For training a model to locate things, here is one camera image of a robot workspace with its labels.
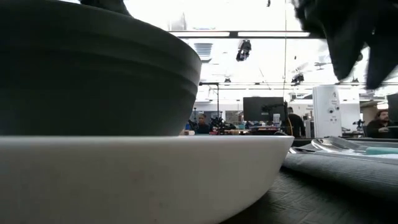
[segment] cable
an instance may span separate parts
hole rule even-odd
[[[266,78],[264,77],[264,74],[262,73],[262,70],[261,70],[261,67],[260,67],[260,66],[259,66],[259,70],[260,70],[260,74],[261,74],[262,78],[264,79],[264,81],[266,82],[266,84],[267,84],[267,86],[268,86],[268,89],[271,90],[271,87],[269,86],[268,81],[267,81]]]
[[[292,127],[292,123],[290,122],[289,116],[287,116],[287,121],[289,122],[289,126],[290,126],[290,135],[293,136],[293,127]]]
[[[285,96],[285,84],[286,84],[286,48],[287,48],[287,15],[286,15],[286,5],[287,1],[285,0],[285,63],[284,63],[284,85],[283,85],[283,92],[282,97]]]
[[[284,86],[282,90],[282,97],[285,97],[285,84],[286,84],[286,48],[287,48],[287,15],[286,15],[286,5],[287,1],[285,0],[285,63],[284,63]],[[287,121],[289,122],[290,126],[290,135],[293,136],[293,127],[292,122],[290,122],[289,115],[287,115]]]

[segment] black glove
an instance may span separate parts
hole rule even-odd
[[[335,75],[347,78],[370,47],[366,87],[376,89],[398,64],[398,0],[297,0],[296,17],[313,37],[326,38]]]
[[[80,4],[98,7],[109,11],[131,16],[123,0],[79,0]]]

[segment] table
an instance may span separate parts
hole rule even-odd
[[[268,193],[221,224],[397,223],[397,207],[282,168]]]
[[[279,128],[274,126],[251,128],[252,135],[274,135],[277,131]]]
[[[243,135],[250,132],[248,129],[232,129],[232,130],[225,130],[226,134],[232,134],[232,135]]]
[[[360,136],[364,136],[364,133],[361,132],[355,132],[355,133],[342,133],[341,136],[343,138],[358,138]]]

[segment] white tower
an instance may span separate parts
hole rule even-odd
[[[312,98],[315,137],[341,136],[340,99],[337,87],[334,85],[314,87]]]

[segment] cyan object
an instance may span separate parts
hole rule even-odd
[[[366,149],[366,155],[398,154],[398,148],[391,147],[369,147]]]

